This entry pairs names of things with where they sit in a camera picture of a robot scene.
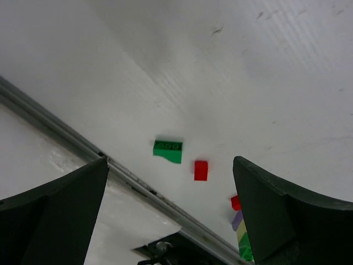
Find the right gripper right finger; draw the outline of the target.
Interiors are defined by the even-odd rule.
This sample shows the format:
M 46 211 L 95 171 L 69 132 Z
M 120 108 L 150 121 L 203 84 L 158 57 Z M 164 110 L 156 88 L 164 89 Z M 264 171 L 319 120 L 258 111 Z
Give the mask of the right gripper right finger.
M 282 179 L 244 157 L 233 175 L 255 264 L 352 264 L 352 203 Z

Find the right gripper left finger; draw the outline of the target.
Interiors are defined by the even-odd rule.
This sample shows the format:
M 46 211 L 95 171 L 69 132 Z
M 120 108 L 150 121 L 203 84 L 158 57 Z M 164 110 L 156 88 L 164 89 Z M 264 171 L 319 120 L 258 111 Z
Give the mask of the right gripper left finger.
M 103 158 L 1 200 L 1 264 L 83 264 L 109 168 Z

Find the purple green lego stack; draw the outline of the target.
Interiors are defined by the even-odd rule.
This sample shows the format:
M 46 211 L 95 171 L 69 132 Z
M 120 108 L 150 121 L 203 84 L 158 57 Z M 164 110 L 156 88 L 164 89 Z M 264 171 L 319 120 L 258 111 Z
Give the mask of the purple green lego stack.
M 237 234 L 240 257 L 248 262 L 252 262 L 254 260 L 254 257 L 244 222 L 243 213 L 241 210 L 237 211 L 232 221 L 232 229 Z

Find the small red square brick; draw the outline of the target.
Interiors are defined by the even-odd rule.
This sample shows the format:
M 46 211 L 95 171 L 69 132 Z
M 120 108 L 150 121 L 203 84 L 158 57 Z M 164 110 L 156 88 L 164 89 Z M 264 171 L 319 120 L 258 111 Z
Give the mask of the small red square brick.
M 194 181 L 207 181 L 208 179 L 208 162 L 196 160 L 194 162 Z

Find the small green wedge piece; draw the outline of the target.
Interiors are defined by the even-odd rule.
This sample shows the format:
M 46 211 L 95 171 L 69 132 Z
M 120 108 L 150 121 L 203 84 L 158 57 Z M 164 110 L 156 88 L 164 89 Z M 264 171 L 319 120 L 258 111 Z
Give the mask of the small green wedge piece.
M 152 149 L 153 156 L 162 157 L 174 164 L 181 164 L 183 141 L 156 138 Z

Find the red slope piece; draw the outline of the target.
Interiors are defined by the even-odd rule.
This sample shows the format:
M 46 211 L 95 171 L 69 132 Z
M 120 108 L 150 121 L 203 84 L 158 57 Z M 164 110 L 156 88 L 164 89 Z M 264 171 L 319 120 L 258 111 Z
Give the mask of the red slope piece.
M 232 205 L 232 209 L 235 211 L 240 211 L 241 210 L 241 205 L 240 205 L 240 200 L 239 200 L 239 196 L 235 195 L 233 197 L 231 197 L 231 205 Z

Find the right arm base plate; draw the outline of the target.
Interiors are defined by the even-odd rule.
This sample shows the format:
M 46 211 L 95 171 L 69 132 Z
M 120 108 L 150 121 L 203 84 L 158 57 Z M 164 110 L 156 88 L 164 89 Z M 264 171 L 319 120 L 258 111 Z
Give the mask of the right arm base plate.
M 223 261 L 178 232 L 137 247 L 133 251 L 144 258 L 137 262 L 138 264 L 224 264 Z

